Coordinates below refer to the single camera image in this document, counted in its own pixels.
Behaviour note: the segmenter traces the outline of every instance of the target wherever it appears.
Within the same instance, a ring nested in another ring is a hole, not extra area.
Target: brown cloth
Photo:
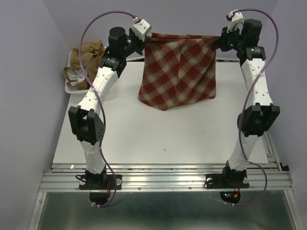
[[[82,64],[83,67],[87,67],[87,75],[91,82],[95,80],[99,64],[102,60],[102,55],[105,52],[105,48],[101,41],[89,42],[85,43],[81,47],[81,57],[82,57]],[[86,80],[71,85],[71,80],[69,79],[67,69],[74,69],[74,70],[81,70],[80,62],[79,62],[79,46],[76,46],[71,51],[71,58],[70,58],[70,67],[65,67],[63,70],[65,78],[69,81],[67,86],[71,88],[77,88],[78,90],[85,90],[89,88],[88,83]]]
[[[214,98],[218,38],[152,33],[145,47],[139,100],[164,111]]]

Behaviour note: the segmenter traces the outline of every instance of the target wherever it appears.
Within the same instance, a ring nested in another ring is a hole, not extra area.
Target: red checkered fabric
[[[217,36],[153,33],[139,100],[160,110],[215,97]]]

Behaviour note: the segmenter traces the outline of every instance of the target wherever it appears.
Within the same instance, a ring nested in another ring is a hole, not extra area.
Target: purple cable
[[[82,47],[82,43],[83,43],[83,39],[84,39],[84,36],[88,30],[88,28],[93,24],[93,22],[95,22],[97,19],[105,16],[105,15],[108,15],[108,14],[112,14],[112,13],[122,13],[122,14],[126,14],[126,15],[129,15],[131,16],[132,18],[135,18],[135,16],[129,12],[125,12],[125,11],[109,11],[109,12],[106,12],[106,13],[103,13],[103,14],[100,14],[98,15],[97,17],[95,17],[86,27],[86,29],[84,30],[82,36],[81,36],[81,40],[80,40],[80,46],[79,46],[79,62],[80,62],[80,67],[81,67],[81,70],[82,70],[82,73],[84,74],[85,78],[86,78],[86,81],[87,83],[91,86],[91,88],[93,89],[95,95],[96,95],[96,98],[98,100],[98,103],[100,105],[100,108],[101,108],[101,112],[102,112],[102,115],[103,115],[103,120],[104,120],[104,124],[106,125],[106,114],[105,114],[105,111],[104,111],[104,108],[102,106],[102,102],[100,100],[100,97],[99,97],[99,94],[98,92],[96,91],[94,85],[91,83],[90,79],[88,78],[87,74],[85,73],[85,70],[83,68],[83,64],[82,64],[82,59],[81,59],[81,47]],[[99,144],[99,150],[100,150],[100,154],[101,154],[101,157],[103,159],[103,161],[105,162],[106,166],[109,168],[109,170],[111,171],[112,175],[113,175],[113,179],[114,179],[114,182],[115,182],[115,185],[116,185],[116,176],[115,176],[115,173],[113,171],[113,169],[111,168],[111,166],[108,164],[108,162],[106,161],[103,153],[102,153],[102,150],[101,150],[101,145],[102,145],[102,141],[100,142]],[[111,199],[108,200],[108,202],[106,202],[104,205],[101,205],[99,207],[107,207],[111,202],[112,200],[114,199],[114,196],[116,194],[116,186],[114,188],[114,193],[111,197]]]
[[[276,55],[276,51],[277,51],[277,47],[278,47],[278,43],[279,43],[279,32],[278,32],[277,24],[274,21],[274,19],[270,15],[268,15],[266,12],[264,12],[264,11],[256,10],[256,9],[241,9],[241,10],[234,11],[233,14],[235,14],[237,12],[244,12],[244,11],[254,11],[254,12],[259,12],[259,13],[262,13],[262,14],[266,15],[270,19],[270,21],[273,23],[275,31],[276,31],[276,44],[275,44],[275,49],[274,49],[274,52],[272,54],[272,57],[270,58],[268,63],[264,65],[264,67],[262,68],[262,70],[260,71],[258,76],[255,78],[254,82],[252,83],[252,85],[251,85],[251,87],[250,87],[250,89],[248,91],[248,94],[246,96],[246,99],[244,101],[241,117],[240,117],[240,120],[239,120],[239,128],[238,129],[239,129],[240,147],[241,147],[241,150],[242,150],[244,158],[248,161],[248,158],[247,158],[246,153],[244,151],[244,147],[243,147],[243,143],[242,143],[242,137],[241,137],[242,124],[243,124],[243,119],[244,119],[244,112],[245,112],[246,106],[248,104],[248,99],[249,99],[249,97],[251,95],[251,92],[254,89],[254,86],[256,85],[256,83],[257,83],[258,79],[260,78],[261,74],[270,65],[270,63],[272,62],[272,60],[274,59],[274,57]],[[254,162],[251,162],[251,161],[248,161],[248,163],[256,165],[258,168],[260,168],[262,170],[263,175],[265,177],[265,185],[264,185],[263,191],[261,192],[260,196],[258,196],[256,199],[254,199],[254,200],[252,200],[250,202],[244,203],[244,204],[235,204],[234,206],[246,206],[246,205],[251,205],[251,204],[257,202],[258,200],[260,200],[263,197],[263,195],[264,195],[264,193],[265,193],[265,191],[267,189],[267,186],[268,186],[268,176],[267,176],[266,172],[264,171],[264,169],[259,164],[257,164],[257,163],[254,163]]]

